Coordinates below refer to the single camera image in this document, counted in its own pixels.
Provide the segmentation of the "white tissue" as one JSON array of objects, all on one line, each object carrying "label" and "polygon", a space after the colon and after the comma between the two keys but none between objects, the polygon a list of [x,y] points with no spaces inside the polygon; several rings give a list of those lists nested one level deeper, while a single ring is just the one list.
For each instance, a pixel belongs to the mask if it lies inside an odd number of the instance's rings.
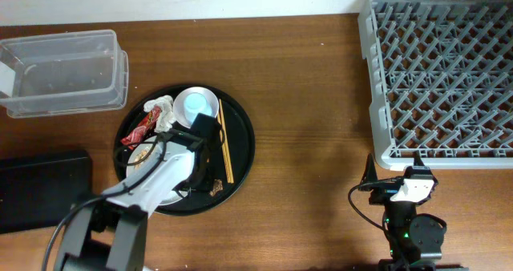
[{"label": "white tissue", "polygon": [[156,107],[160,109],[160,114],[156,120],[155,133],[169,131],[176,122],[173,112],[173,98],[170,95],[163,95],[157,99],[148,100],[143,105],[143,110],[150,112]]}]

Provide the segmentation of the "brown food scrap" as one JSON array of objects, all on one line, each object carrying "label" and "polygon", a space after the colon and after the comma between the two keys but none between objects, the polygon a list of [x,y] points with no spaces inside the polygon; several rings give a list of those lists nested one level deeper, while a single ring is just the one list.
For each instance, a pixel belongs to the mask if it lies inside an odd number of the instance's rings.
[{"label": "brown food scrap", "polygon": [[216,196],[219,192],[224,190],[223,181],[220,179],[214,179],[212,190],[209,192],[211,197]]}]

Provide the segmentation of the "white plate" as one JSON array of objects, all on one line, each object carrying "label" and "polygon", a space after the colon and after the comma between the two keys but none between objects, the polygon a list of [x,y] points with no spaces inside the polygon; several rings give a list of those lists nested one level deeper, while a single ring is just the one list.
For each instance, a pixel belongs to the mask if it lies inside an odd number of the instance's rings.
[{"label": "white plate", "polygon": [[177,203],[187,198],[190,191],[183,190],[186,179],[192,174],[195,155],[184,145],[168,141],[164,159],[159,160],[163,152],[163,143],[157,143],[154,135],[135,148],[128,159],[131,166],[126,168],[126,177],[136,174],[138,178],[156,167],[150,176],[134,189],[135,203],[145,210]]}]

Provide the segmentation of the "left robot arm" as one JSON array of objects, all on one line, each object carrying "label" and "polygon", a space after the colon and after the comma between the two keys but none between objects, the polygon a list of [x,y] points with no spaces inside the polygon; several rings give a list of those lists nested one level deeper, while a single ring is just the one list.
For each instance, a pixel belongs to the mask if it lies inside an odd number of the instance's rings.
[{"label": "left robot arm", "polygon": [[187,131],[170,129],[146,141],[149,152],[132,163],[131,175],[74,206],[55,229],[62,240],[56,270],[144,270],[147,223],[172,191],[202,179],[211,153],[224,142],[214,117],[199,114]]}]

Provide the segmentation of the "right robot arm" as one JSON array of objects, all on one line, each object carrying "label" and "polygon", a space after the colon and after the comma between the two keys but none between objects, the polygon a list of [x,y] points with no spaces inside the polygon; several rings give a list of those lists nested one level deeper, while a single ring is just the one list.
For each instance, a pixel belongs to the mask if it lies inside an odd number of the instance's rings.
[{"label": "right robot arm", "polygon": [[[442,244],[447,223],[434,215],[418,213],[438,185],[419,156],[414,157],[402,176],[378,179],[374,158],[368,155],[359,184],[348,192],[353,210],[365,221],[380,229],[390,246],[389,260],[381,259],[380,271],[468,271],[461,265],[438,265],[442,259]],[[360,211],[352,200],[354,191],[369,192],[369,204],[384,208],[382,221],[377,223]]]}]

